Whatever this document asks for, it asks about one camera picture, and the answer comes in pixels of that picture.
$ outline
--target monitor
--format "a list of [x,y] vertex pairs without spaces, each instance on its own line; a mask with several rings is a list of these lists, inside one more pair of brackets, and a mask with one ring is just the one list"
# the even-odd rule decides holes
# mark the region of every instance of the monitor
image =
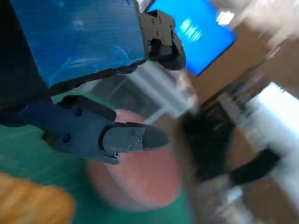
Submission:
[[155,0],[145,10],[172,16],[186,54],[186,67],[200,74],[235,40],[235,34],[218,24],[218,12],[207,0]]

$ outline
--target black bracket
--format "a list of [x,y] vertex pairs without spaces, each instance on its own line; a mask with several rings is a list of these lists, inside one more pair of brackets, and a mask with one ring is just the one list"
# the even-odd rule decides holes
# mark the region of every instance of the black bracket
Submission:
[[185,67],[185,53],[174,30],[174,19],[162,11],[154,10],[141,13],[141,20],[145,52],[149,59],[169,70]]

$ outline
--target screw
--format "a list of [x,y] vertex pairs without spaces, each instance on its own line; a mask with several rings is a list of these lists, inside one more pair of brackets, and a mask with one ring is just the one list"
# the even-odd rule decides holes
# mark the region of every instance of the screw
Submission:
[[83,113],[83,110],[81,108],[79,108],[79,107],[76,107],[75,110],[74,110],[74,112],[75,112],[75,115],[77,117],[80,117],[82,115],[82,113]]
[[62,142],[63,143],[67,143],[67,142],[69,142],[71,140],[71,135],[70,134],[64,134],[63,136],[62,136]]
[[113,155],[112,155],[114,158],[118,158],[119,156],[120,156],[120,154],[119,153],[113,153]]

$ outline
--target white light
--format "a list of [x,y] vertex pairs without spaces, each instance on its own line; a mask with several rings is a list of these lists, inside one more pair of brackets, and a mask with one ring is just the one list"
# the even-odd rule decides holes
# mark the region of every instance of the white light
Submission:
[[216,21],[219,25],[224,26],[228,25],[232,19],[234,18],[235,14],[231,13],[230,11],[227,12],[221,12],[219,16],[217,17]]

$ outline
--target black object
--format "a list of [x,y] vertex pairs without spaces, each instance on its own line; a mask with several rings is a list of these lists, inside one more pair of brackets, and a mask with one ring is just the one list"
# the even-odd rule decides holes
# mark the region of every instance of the black object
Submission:
[[277,165],[280,156],[271,148],[261,151],[256,158],[239,168],[230,171],[229,177],[233,185],[242,185],[266,176]]
[[57,105],[38,100],[0,110],[3,125],[39,127],[53,149],[110,164],[119,163],[120,152],[152,150],[169,143],[159,128],[115,123],[115,118],[115,111],[83,96],[64,97]]
[[280,155],[268,147],[249,163],[228,172],[226,153],[234,125],[227,121],[211,116],[209,111],[196,115],[189,113],[182,119],[180,125],[197,165],[195,178],[199,183],[228,174],[233,185],[246,184],[266,176],[280,160]]
[[30,48],[9,0],[0,1],[0,107],[47,99],[69,91],[84,82],[114,74],[133,72],[146,60],[160,62],[168,69],[185,66],[185,54],[180,40],[173,35],[174,20],[160,12],[141,13],[140,29],[145,46],[144,60],[126,67],[107,69],[48,87],[39,75]]
[[182,134],[198,166],[198,182],[226,172],[226,152],[234,129],[231,123],[220,124],[206,113],[187,114],[181,122]]

